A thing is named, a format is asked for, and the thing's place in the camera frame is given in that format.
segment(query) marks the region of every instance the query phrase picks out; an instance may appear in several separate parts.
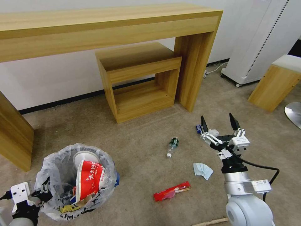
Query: blue face mask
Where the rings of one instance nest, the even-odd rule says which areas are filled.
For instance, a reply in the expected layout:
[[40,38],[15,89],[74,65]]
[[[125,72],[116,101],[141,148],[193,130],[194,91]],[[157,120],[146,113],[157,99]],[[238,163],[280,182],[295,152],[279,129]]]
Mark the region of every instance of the blue face mask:
[[211,174],[213,173],[213,170],[203,163],[194,163],[193,169],[194,175],[203,176],[206,180],[208,180]]

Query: wooden stool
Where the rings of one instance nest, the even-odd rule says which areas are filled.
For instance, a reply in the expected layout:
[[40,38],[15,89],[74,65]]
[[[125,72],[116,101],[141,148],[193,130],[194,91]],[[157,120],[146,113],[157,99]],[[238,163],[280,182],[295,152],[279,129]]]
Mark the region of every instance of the wooden stool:
[[272,112],[301,79],[301,58],[283,55],[274,61],[248,101]]
[[[106,99],[117,123],[174,104],[182,57],[158,42],[95,53]],[[155,80],[112,89],[115,83],[155,74]]]

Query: wooden table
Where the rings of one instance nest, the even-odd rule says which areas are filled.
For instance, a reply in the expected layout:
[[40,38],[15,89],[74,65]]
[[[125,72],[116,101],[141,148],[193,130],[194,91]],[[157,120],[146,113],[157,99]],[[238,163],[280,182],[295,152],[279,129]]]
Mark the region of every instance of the wooden table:
[[[176,37],[176,98],[194,103],[222,10],[186,3],[0,14],[0,62]],[[0,92],[0,153],[30,169],[33,128]]]

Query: black baseboard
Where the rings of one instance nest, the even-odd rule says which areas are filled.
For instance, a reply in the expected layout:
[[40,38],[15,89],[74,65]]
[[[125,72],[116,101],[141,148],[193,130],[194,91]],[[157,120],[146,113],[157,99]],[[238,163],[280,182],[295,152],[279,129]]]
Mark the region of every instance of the black baseboard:
[[224,59],[224,60],[220,60],[220,61],[214,61],[214,62],[208,63],[208,64],[207,64],[207,67],[208,67],[208,66],[212,66],[212,65],[217,64],[217,63],[226,63],[226,62],[228,62],[229,60],[230,60],[230,58]]
[[294,46],[289,51],[288,55],[293,55],[296,57],[301,57],[301,40],[298,39]]
[[[211,66],[211,65],[214,65],[214,64],[217,64],[217,63],[224,63],[224,62],[228,62],[228,61],[229,61],[229,59],[215,61],[215,62],[207,64],[207,67]],[[154,80],[154,79],[155,79],[154,77],[147,78],[147,79],[139,80],[139,81],[136,81],[136,82],[127,83],[127,84],[124,84],[124,85],[115,86],[115,87],[113,87],[113,89],[127,87],[127,86],[131,86],[131,85],[151,81],[151,80]],[[68,103],[71,103],[71,102],[74,102],[74,101],[83,100],[83,99],[87,99],[87,98],[90,98],[90,97],[95,97],[95,96],[98,96],[98,95],[101,95],[101,94],[104,94],[104,90],[98,90],[98,91],[95,91],[95,92],[91,92],[91,93],[87,93],[87,94],[83,94],[83,95],[79,95],[79,96],[75,96],[75,97],[70,97],[70,98],[67,98],[67,99],[58,100],[58,101],[54,101],[54,102],[51,102],[51,103],[38,105],[38,106],[35,106],[35,107],[22,109],[22,110],[19,110],[19,112],[20,112],[20,114],[23,115],[23,114],[31,113],[31,112],[34,112],[34,111],[44,110],[44,109],[47,109],[47,108],[56,107],[58,105],[68,104]]]

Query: plastic bottle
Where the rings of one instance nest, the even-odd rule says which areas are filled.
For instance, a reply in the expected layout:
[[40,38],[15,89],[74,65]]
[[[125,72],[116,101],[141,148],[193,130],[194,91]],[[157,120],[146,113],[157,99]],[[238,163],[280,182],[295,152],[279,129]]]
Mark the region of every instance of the plastic bottle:
[[168,143],[167,146],[167,157],[171,158],[172,157],[172,153],[174,152],[175,148],[177,148],[179,145],[179,140],[178,137],[174,137],[170,140],[170,142]]

